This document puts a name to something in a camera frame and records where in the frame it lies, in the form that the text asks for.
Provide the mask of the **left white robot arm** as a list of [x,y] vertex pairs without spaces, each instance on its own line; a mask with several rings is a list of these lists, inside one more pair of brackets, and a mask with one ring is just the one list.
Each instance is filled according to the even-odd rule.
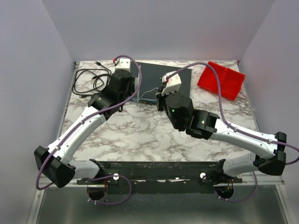
[[39,173],[59,188],[73,179],[94,178],[100,171],[100,165],[91,160],[75,162],[72,158],[95,129],[115,112],[122,111],[120,103],[134,91],[135,78],[130,72],[116,70],[108,85],[91,97],[80,117],[57,140],[34,151]]

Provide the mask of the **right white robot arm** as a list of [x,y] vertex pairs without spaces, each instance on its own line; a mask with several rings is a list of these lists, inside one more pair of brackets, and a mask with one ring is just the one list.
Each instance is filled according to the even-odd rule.
[[286,166],[283,143],[286,134],[258,133],[243,127],[230,128],[217,114],[194,109],[192,100],[176,91],[163,95],[156,92],[157,109],[164,111],[174,129],[197,139],[217,140],[246,149],[248,154],[234,159],[220,160],[220,172],[236,177],[243,173],[260,171],[280,176]]

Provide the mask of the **white cable spool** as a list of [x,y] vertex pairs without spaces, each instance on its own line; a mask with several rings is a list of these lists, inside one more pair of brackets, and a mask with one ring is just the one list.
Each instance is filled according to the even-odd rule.
[[140,90],[138,90],[137,94],[136,94],[136,106],[138,107],[139,105],[139,95],[140,95]]

